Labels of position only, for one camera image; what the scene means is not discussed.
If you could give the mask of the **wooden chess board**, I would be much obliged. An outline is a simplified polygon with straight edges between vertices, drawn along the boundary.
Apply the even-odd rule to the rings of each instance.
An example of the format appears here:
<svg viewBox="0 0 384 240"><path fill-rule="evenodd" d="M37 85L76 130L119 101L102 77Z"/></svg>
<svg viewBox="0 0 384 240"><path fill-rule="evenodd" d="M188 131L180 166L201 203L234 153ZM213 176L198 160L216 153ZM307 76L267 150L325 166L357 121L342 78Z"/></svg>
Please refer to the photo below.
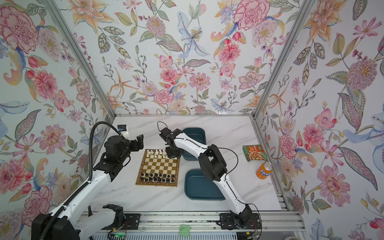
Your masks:
<svg viewBox="0 0 384 240"><path fill-rule="evenodd" d="M147 159L146 150L143 156L143 160L140 166L138 177L136 180L136 185L145 185L145 186L166 186L166 187L177 187L178 186L178 177L179 177L179 168L180 168L180 158L169 158L168 159ZM176 175L176 182L171 183L140 183L139 177L141 173L160 173L160 174L174 174Z"/></svg>

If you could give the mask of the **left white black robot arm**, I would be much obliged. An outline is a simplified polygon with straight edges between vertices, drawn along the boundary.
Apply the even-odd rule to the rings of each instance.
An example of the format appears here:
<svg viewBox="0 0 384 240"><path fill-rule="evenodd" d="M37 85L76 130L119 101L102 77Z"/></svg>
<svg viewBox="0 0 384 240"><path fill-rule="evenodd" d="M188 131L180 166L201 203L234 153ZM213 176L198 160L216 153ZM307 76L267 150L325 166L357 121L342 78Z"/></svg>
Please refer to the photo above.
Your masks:
<svg viewBox="0 0 384 240"><path fill-rule="evenodd" d="M116 132L115 136L104 143L105 152L100 161L94 164L93 139L96 128L102 122L97 122L91 129L89 139L88 179L79 186L64 202L48 214L39 214L32 223L33 240L87 240L96 232L111 228L117 230L126 225L127 220L121 206L107 204L96 214L90 214L85 219L81 216L85 210L90 210L94 198L107 187L130 160L132 152L144 148L144 136L139 135L135 140L129 140L126 125L114 127L104 122Z"/></svg>

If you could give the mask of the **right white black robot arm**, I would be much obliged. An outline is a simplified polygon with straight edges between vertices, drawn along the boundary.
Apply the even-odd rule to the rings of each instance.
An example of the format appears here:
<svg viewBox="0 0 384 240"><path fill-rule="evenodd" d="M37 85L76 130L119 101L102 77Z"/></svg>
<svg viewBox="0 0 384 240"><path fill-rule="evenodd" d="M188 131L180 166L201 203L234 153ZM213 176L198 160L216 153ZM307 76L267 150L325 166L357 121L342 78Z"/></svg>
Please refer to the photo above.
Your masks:
<svg viewBox="0 0 384 240"><path fill-rule="evenodd" d="M227 163L222 156L221 148L216 145L205 145L192 138L180 129L170 130L168 127L159 129L159 136L166 145L168 157L180 157L183 152L188 152L198 159L204 177L213 182L230 208L230 217L235 226L245 229L248 223L254 225L256 230L262 230L262 218L258 209L254 212L253 203L246 203L233 185L227 169Z"/></svg>

